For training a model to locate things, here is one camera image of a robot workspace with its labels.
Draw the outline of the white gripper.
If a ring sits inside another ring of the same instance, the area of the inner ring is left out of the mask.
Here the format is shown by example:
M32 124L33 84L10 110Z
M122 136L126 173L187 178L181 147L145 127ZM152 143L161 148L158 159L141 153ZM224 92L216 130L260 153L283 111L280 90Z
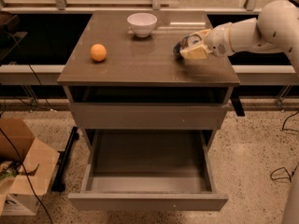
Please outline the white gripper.
M187 60L204 60L213 52L217 57L231 56L234 54L230 43L230 29L232 23L227 22L218 25L212 30L204 29L191 34L206 37L206 45L186 47L179 51L180 55Z

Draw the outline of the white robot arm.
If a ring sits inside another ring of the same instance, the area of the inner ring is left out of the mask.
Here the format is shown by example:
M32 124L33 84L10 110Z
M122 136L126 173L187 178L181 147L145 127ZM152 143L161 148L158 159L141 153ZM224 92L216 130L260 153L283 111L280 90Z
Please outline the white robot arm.
M263 8L257 21L225 24L222 41L231 52L257 51L263 41L287 54L298 65L298 8L275 1ZM187 224L299 224L298 132L278 126L277 115L258 113L245 119L230 117L212 146L217 185L229 194L216 216L190 212Z

